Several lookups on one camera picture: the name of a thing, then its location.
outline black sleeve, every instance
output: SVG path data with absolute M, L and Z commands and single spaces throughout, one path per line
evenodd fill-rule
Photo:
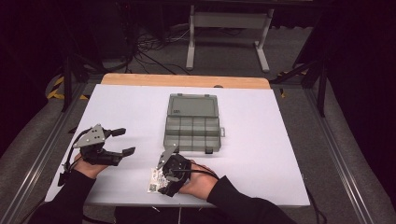
M 29 223 L 81 223 L 82 207 L 94 183 L 94 179 L 72 170 L 53 201 L 39 206 Z
M 226 176 L 218 181 L 207 201 L 238 223 L 296 223 L 273 203 L 240 193 Z

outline robotic hand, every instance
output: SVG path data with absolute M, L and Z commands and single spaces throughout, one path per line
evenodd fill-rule
M 64 172 L 60 174 L 58 186 L 62 186 L 70 175 L 74 163 L 70 164 L 70 158 L 73 149 L 79 147 L 81 158 L 92 164 L 114 165 L 118 166 L 122 158 L 134 154 L 134 147 L 124 149 L 121 153 L 106 151 L 103 148 L 106 139 L 111 135 L 113 137 L 125 134 L 125 129 L 106 130 L 100 124 L 93 128 L 83 131 L 70 148 L 67 161 L 64 164 Z
M 191 162 L 180 154 L 171 155 L 162 168 L 163 175 L 167 180 L 169 180 L 169 183 L 166 187 L 158 189 L 158 191 L 161 194 L 173 197 L 175 193 L 178 193 L 180 188 L 183 187 L 184 183 L 190 179 Z

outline table leg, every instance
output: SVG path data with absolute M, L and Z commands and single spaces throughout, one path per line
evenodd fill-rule
M 266 14 L 264 25 L 262 26 L 262 38 L 260 39 L 260 41 L 254 42 L 257 55 L 259 56 L 260 65 L 262 66 L 262 71 L 264 73 L 269 73 L 270 67 L 268 65 L 267 59 L 265 58 L 264 50 L 262 49 L 262 47 L 264 46 L 264 41 L 265 38 L 267 37 L 268 30 L 271 25 L 271 20 L 273 18 L 273 14 L 274 14 L 274 10 L 269 9 L 268 13 Z
M 190 43 L 189 51 L 187 52 L 187 70 L 192 70 L 194 67 L 194 53 L 195 53 L 195 39 L 194 39 L 194 6 L 191 6 L 190 11 Z

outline black curtain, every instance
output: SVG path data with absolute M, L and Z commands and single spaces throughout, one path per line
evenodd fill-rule
M 326 52 L 349 128 L 396 207 L 396 7 L 385 0 L 338 2 L 342 13 L 321 18 L 299 60 Z
M 0 3 L 0 156 L 26 123 L 47 103 L 45 89 L 61 56 L 37 4 Z

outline white table surface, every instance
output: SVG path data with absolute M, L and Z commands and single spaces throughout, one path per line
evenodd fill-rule
M 124 135 L 107 138 L 106 150 L 121 152 L 128 147 L 136 147 L 136 150 L 119 166 L 111 166 L 99 174 L 86 203 L 210 206 L 190 195 L 176 194 L 171 198 L 147 193 L 150 168 L 156 166 L 163 152 L 171 93 L 217 95 L 220 127 L 225 128 L 226 134 L 221 138 L 219 152 L 206 155 L 204 152 L 182 151 L 181 155 L 207 165 L 218 176 L 227 175 L 239 191 L 250 197 L 264 198 L 277 205 L 309 205 L 272 90 L 119 85 L 96 85 L 72 142 L 83 130 L 101 123 L 105 129 L 126 129 Z M 68 149 L 64 149 L 62 164 Z M 57 182 L 62 171 L 60 165 L 46 202 L 60 190 Z

